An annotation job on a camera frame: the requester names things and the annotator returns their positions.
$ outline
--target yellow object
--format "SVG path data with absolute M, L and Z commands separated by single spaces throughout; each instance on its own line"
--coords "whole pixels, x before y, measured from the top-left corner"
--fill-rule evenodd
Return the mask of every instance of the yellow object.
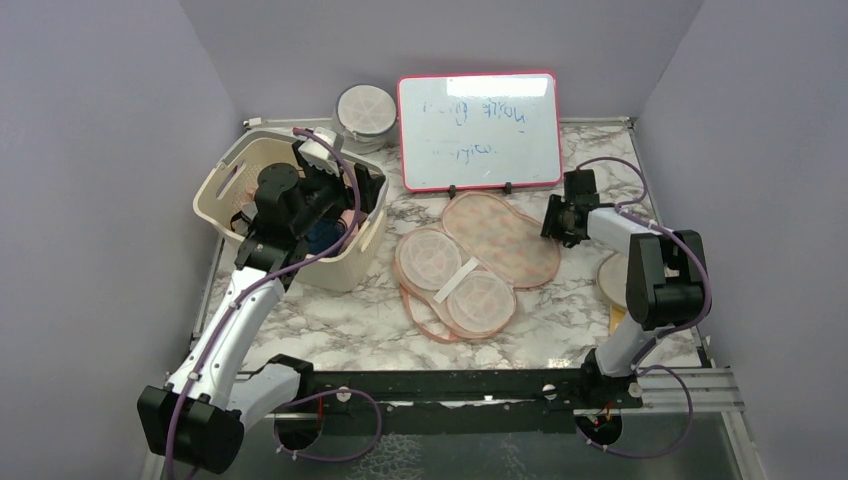
M 618 328 L 618 324 L 621 323 L 621 320 L 624 319 L 624 315 L 627 314 L 627 310 L 622 310 L 615 305 L 610 305 L 610 335 L 615 332 L 615 329 Z

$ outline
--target white strap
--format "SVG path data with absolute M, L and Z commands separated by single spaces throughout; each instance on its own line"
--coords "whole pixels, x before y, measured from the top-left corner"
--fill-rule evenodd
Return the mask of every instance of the white strap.
M 451 279 L 448 280 L 448 283 L 446 283 L 441 290 L 436 292 L 436 295 L 433 297 L 433 301 L 435 301 L 436 303 L 444 302 L 445 299 L 448 298 L 448 295 L 450 295 L 450 293 L 453 291 L 453 289 L 456 288 L 457 285 L 459 285 L 459 282 L 461 282 L 462 279 L 468 276 L 468 274 L 471 273 L 472 270 L 477 268 L 477 265 L 479 265 L 477 260 L 474 257 L 471 257 L 471 259 L 465 262 L 465 265 L 463 265 L 462 268 L 460 268 L 456 271 L 456 273 L 453 274 Z

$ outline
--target plastic basket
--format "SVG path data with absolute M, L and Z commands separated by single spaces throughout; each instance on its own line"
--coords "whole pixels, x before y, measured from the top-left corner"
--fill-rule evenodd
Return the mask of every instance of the plastic basket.
M 290 129 L 256 129 L 244 135 L 227 151 L 206 177 L 194 196 L 194 212 L 238 247 L 244 237 L 230 230 L 230 219 L 239 210 L 245 189 L 272 163 L 297 166 L 292 144 L 297 141 Z M 383 170 L 358 155 L 342 152 L 346 161 L 359 163 L 372 173 Z M 360 226 L 359 233 L 337 257 L 321 259 L 300 270 L 297 280 L 338 292 L 353 290 L 368 270 L 386 233 L 385 199 L 388 182 L 383 184 L 377 206 Z

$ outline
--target container lid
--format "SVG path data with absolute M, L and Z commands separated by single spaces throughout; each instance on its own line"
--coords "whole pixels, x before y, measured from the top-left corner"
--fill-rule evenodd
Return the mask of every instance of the container lid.
M 515 297 L 494 273 L 471 272 L 448 296 L 448 311 L 457 325 L 469 332 L 493 332 L 515 313 Z
M 373 85 L 354 85 L 342 92 L 336 113 L 339 122 L 356 135 L 382 135 L 397 121 L 392 96 Z
M 398 253 L 403 273 L 424 290 L 442 288 L 462 266 L 462 256 L 453 240 L 434 230 L 411 235 Z
M 614 253 L 601 262 L 596 283 L 610 303 L 627 310 L 627 257 Z

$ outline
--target blue cloth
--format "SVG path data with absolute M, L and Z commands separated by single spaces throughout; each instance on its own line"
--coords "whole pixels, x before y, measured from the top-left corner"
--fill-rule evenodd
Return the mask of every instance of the blue cloth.
M 306 234 L 306 242 L 309 245 L 309 253 L 315 255 L 333 246 L 342 235 L 344 235 L 347 227 L 340 220 L 331 220 L 322 218 L 315 223 L 315 226 Z M 341 248 L 330 252 L 326 258 L 332 258 L 339 254 Z

